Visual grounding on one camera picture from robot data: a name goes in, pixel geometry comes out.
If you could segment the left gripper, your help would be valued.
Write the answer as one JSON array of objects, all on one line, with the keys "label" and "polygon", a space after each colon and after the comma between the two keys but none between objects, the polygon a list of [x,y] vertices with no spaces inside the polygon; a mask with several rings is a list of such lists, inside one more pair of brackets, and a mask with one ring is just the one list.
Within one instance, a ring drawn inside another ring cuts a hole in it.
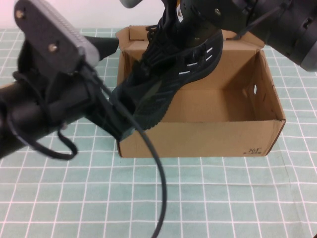
[{"label": "left gripper", "polygon": [[[88,50],[85,61],[101,61],[114,54],[119,45],[117,38],[91,36],[85,38],[95,47]],[[118,85],[112,91],[112,96],[131,115],[136,110],[137,94],[136,85]],[[50,78],[49,115],[51,124],[86,118],[117,141],[124,140],[135,130],[133,124],[122,110],[117,109],[112,99],[108,100],[97,85],[78,73],[68,75],[59,72]]]}]

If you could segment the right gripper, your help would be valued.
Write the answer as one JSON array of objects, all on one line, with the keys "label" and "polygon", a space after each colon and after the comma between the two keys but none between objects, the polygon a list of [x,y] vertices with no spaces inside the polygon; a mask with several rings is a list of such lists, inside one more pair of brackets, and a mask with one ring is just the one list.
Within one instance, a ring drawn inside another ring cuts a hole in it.
[{"label": "right gripper", "polygon": [[185,47],[192,48],[222,30],[241,32],[248,22],[246,0],[162,0],[162,27],[185,34]]}]

